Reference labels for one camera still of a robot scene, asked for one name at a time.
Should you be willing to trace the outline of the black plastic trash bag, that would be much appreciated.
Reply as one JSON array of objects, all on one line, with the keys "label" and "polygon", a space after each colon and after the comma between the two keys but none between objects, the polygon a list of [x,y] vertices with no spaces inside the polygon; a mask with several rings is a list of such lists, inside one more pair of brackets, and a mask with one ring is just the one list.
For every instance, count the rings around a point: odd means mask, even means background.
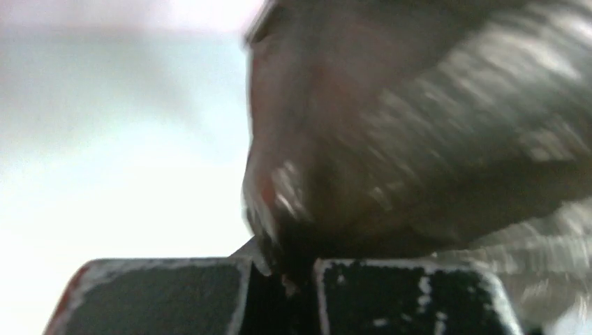
[{"label": "black plastic trash bag", "polygon": [[265,274],[467,262],[523,329],[591,322],[590,1],[265,1],[244,40]]}]

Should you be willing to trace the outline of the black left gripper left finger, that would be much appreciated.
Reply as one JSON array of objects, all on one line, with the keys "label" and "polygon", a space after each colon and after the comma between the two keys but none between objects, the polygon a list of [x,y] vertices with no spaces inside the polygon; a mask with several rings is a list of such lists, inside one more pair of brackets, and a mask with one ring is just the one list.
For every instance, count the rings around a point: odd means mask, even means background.
[{"label": "black left gripper left finger", "polygon": [[45,334],[239,334],[252,263],[102,259],[78,269]]}]

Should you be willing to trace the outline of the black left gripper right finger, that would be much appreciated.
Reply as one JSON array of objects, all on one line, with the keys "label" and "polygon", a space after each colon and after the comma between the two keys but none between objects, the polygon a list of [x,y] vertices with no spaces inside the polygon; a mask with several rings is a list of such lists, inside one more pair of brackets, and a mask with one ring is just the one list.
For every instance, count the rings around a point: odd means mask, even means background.
[{"label": "black left gripper right finger", "polygon": [[522,334],[498,278],[470,265],[319,260],[321,334]]}]

